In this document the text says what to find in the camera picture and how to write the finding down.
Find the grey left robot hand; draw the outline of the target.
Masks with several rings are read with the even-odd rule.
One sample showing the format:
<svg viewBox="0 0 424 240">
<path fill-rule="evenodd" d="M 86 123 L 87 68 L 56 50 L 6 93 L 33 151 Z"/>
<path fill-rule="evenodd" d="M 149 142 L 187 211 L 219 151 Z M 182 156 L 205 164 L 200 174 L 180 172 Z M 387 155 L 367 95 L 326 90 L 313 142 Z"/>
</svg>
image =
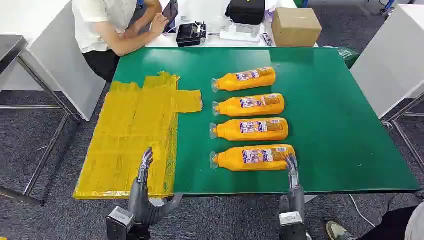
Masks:
<svg viewBox="0 0 424 240">
<path fill-rule="evenodd" d="M 148 147 L 141 157 L 138 173 L 134 179 L 128 202 L 128 210 L 134 214 L 134 222 L 146 226 L 155 225 L 174 211 L 180 204 L 183 193 L 177 193 L 162 206 L 155 206 L 148 197 L 148 175 L 153 162 L 153 149 Z"/>
</svg>

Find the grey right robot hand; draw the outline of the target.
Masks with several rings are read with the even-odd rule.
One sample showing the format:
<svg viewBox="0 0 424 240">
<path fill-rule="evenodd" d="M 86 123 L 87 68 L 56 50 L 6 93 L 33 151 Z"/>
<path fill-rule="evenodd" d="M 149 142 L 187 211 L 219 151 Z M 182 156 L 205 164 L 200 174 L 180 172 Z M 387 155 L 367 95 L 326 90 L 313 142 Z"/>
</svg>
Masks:
<svg viewBox="0 0 424 240">
<path fill-rule="evenodd" d="M 286 158 L 288 170 L 288 194 L 279 200 L 279 213 L 299 212 L 305 218 L 304 188 L 300 184 L 298 162 L 294 154 L 290 153 Z"/>
</svg>

